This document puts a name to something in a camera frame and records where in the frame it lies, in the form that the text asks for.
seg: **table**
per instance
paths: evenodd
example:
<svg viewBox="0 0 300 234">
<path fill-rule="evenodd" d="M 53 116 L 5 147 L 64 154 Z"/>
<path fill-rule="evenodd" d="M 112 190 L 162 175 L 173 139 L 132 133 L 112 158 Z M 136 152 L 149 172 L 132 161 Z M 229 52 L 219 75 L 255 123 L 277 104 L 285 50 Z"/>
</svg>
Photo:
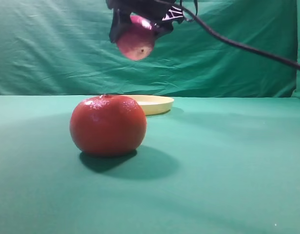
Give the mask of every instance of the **table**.
<svg viewBox="0 0 300 234">
<path fill-rule="evenodd" d="M 300 234 L 300 100 L 181 98 L 135 156 L 94 159 L 87 96 L 0 96 L 0 234 Z"/>
</svg>

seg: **black cable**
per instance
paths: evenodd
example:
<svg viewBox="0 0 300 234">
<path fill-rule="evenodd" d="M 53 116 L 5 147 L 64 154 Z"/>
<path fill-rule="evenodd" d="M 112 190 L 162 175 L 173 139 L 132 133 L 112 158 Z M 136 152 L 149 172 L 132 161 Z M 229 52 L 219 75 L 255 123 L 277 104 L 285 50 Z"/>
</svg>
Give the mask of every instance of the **black cable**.
<svg viewBox="0 0 300 234">
<path fill-rule="evenodd" d="M 209 34 L 211 34 L 213 37 L 215 37 L 216 39 L 218 39 L 218 40 L 220 40 L 220 41 L 222 41 L 222 42 L 224 42 L 226 44 L 229 44 L 231 46 L 234 46 L 234 47 L 246 50 L 246 51 L 249 51 L 251 53 L 254 53 L 254 54 L 257 54 L 257 55 L 260 55 L 260 56 L 267 57 L 269 59 L 276 60 L 276 61 L 281 62 L 281 63 L 283 63 L 285 65 L 288 65 L 290 67 L 294 67 L 295 69 L 297 69 L 297 70 L 300 71 L 300 64 L 298 64 L 297 62 L 294 62 L 294 61 L 291 61 L 289 59 L 286 59 L 286 58 L 283 58 L 283 57 L 271 54 L 269 52 L 264 52 L 264 51 L 258 50 L 258 49 L 254 48 L 254 47 L 251 47 L 251 46 L 239 43 L 239 42 L 235 42 L 233 40 L 230 40 L 228 38 L 225 38 L 225 37 L 221 36 L 219 33 L 215 32 L 212 28 L 210 28 L 206 23 L 204 23 L 200 18 L 198 18 L 197 16 L 195 16 L 194 13 L 192 13 L 190 10 L 188 10 L 187 8 L 185 8 L 185 7 L 181 6 L 181 5 L 178 5 L 178 4 L 175 4 L 175 3 L 166 2 L 166 1 L 162 1 L 162 0 L 154 0 L 154 1 L 166 4 L 166 5 L 169 5 L 169 6 L 174 6 L 174 7 L 180 8 L 184 12 L 187 12 Z"/>
</svg>

